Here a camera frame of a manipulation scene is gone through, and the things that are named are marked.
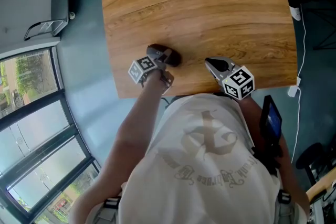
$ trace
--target window frame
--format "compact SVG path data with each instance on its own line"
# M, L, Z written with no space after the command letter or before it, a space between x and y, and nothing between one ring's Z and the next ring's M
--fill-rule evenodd
M19 120L25 118L26 116L54 103L60 101L61 107L63 108L65 117L69 123L69 126L62 130L57 135L51 137L46 142L44 142L37 149L32 151L29 155L21 159L17 164L11 167L9 170L0 174L0 203L6 210L12 214L21 223L33 223L34 220L64 191L76 178L82 174L86 168L91 164L99 173L99 165L97 164L94 157L92 157L84 140L82 139L75 121L70 112L70 108L66 101L65 90L62 81L60 79L59 67L57 62L56 48L43 48L40 50L49 50L52 71L54 73L57 91L50 93L42 98L39 98L32 103L24 105L18 110L6 115L0 119L0 132L12 124L18 122ZM85 158L72 170L70 171L60 182L58 182L45 196L43 196L40 201L38 201L30 211L26 211L19 203L16 201L8 192L7 188L9 186L13 187L22 178L24 178L28 173L33 171L38 165L43 163L47 158L46 156L51 156L52 154L59 151L67 143L76 139L81 150L83 151Z

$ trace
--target white t-shirt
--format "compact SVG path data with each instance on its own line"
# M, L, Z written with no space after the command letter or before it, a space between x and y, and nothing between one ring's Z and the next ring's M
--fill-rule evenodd
M235 101L175 101L123 190L118 223L273 223L280 181L252 145Z

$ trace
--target white cable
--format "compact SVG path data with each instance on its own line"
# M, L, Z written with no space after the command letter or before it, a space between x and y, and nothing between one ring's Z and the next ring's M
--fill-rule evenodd
M304 31L304 36L303 36L303 57L302 57L302 64L301 64L301 67L300 67L298 76L300 76L300 73L301 73L303 64L304 64L304 62L305 62L305 61L304 61L304 60L305 60L304 58L305 58L305 56L306 56L306 26L304 25L304 24L305 24L305 21L304 21L304 19L303 19L302 5L300 5L300 9L301 9L301 14L302 14L302 24L303 24L303 29L304 29L305 31ZM296 145L297 145L297 143L298 143L298 136L299 136L300 99L301 99L301 89L299 88L299 86L298 86L298 90L299 90L299 101L298 101L298 104L299 104L299 110L298 110L298 128L297 128L297 132L296 132L295 145L294 145L294 150L293 150L293 156L292 156L291 163L293 163L293 159L294 159L294 155L295 155L295 149L296 149Z

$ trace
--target glass pane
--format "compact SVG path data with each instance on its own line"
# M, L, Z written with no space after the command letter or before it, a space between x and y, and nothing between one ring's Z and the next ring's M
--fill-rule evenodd
M60 101L0 132L0 172L4 173L43 142L69 126Z
M57 91L49 50L0 62L0 118Z
M7 209L4 208L1 204L0 204L0 223L1 224L20 224L20 222L15 217L13 217L11 213L9 213Z
M69 223L68 215L74 201L87 190L98 176L97 170L90 165L69 187L67 187L35 220L36 224Z
M85 154L77 140L73 139L53 153L14 187L9 187L8 192L24 209L29 211L83 159L85 159Z

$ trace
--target wooden table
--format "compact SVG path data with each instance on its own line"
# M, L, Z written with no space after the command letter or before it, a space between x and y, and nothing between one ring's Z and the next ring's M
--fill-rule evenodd
M102 0L110 61L120 98L141 86L128 75L153 43L177 50L181 66L168 95L218 91L204 65L232 58L255 76L257 88L296 84L295 34L287 0Z

